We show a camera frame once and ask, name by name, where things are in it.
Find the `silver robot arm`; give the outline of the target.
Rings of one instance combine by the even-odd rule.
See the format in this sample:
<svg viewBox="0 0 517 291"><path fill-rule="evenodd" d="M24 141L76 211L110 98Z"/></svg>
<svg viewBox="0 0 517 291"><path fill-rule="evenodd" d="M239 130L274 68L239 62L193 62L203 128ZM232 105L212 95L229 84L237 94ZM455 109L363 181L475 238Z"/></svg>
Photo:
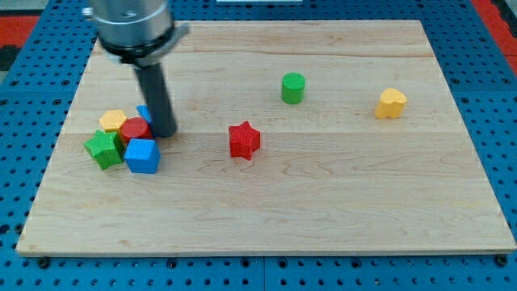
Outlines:
<svg viewBox="0 0 517 291"><path fill-rule="evenodd" d="M89 0L82 14L95 25L108 56L133 67L154 135L174 135L177 122L161 60L190 32L190 25L176 24L167 0Z"/></svg>

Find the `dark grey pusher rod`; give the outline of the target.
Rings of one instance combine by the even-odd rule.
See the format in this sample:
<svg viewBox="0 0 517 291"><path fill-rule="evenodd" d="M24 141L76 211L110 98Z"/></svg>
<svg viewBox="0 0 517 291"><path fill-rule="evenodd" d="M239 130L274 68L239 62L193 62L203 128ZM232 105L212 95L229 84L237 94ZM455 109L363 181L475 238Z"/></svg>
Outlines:
<svg viewBox="0 0 517 291"><path fill-rule="evenodd" d="M177 131L169 91L160 63L134 69L157 137L171 137Z"/></svg>

